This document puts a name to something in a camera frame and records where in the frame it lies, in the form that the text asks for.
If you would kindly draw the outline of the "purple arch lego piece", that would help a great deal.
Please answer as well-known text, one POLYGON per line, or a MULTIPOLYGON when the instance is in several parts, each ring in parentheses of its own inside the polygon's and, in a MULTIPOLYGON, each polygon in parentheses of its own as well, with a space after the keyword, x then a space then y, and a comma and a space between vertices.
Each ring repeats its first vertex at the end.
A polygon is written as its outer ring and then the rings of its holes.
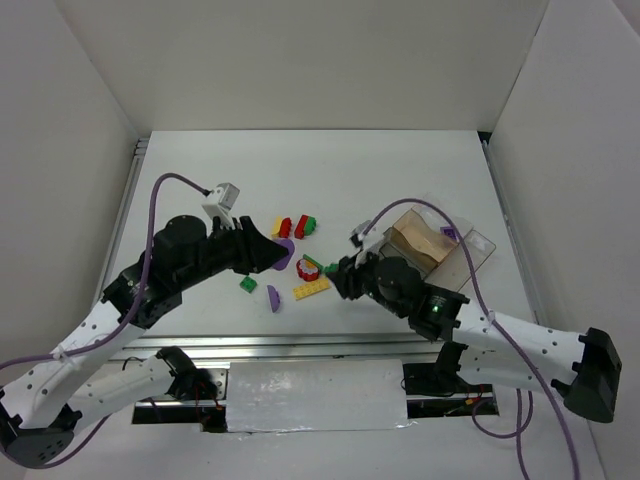
POLYGON ((277 313, 280 310, 282 304, 279 291, 273 285, 268 285, 267 294, 271 312, 277 313))

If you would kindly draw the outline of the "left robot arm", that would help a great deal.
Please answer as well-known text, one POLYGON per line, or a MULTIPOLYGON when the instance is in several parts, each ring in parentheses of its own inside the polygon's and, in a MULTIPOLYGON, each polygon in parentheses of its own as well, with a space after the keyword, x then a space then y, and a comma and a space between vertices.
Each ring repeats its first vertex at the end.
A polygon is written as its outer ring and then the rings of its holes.
POLYGON ((232 227, 211 228, 190 215, 171 219, 153 237, 152 250, 104 290, 80 325, 56 347, 53 360, 35 361, 1 389, 1 447, 26 468, 43 468, 84 428, 138 401, 167 395, 213 399, 218 388, 177 346, 101 379, 94 374, 182 303, 185 290, 231 270, 261 273, 283 259, 285 247, 243 216, 232 227))

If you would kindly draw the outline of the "small purple lego brick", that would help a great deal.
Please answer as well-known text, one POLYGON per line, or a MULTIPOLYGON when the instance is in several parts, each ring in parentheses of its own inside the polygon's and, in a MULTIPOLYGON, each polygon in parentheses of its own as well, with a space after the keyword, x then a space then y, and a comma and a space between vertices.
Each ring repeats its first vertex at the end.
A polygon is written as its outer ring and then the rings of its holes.
POLYGON ((458 237, 457 237, 456 231, 452 227, 450 227, 450 226, 441 227, 440 228, 440 232, 443 235, 445 235, 446 237, 448 237, 451 240, 453 240, 454 242, 458 241, 458 237))

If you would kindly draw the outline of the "purple round lego piece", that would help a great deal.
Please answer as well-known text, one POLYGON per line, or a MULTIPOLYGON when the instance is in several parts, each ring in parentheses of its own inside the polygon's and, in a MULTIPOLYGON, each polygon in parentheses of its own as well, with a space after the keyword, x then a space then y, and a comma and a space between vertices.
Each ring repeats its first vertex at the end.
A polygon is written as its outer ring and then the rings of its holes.
POLYGON ((295 252, 295 244, 291 239, 288 238, 280 238, 277 239, 276 242, 287 250, 287 254, 278 262, 276 262, 272 266, 272 268, 276 271, 283 271, 288 266, 295 252))

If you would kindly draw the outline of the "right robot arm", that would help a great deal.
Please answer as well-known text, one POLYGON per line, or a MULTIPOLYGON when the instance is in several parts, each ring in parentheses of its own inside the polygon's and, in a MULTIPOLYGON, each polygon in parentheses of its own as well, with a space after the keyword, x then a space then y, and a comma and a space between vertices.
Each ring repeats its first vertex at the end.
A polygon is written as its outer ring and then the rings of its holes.
POLYGON ((566 332, 501 313, 485 313, 465 295, 427 283, 401 257, 342 258, 328 274, 339 295, 366 296, 443 344, 443 381, 555 392, 570 412, 593 422, 614 419, 622 362, 608 333, 566 332))

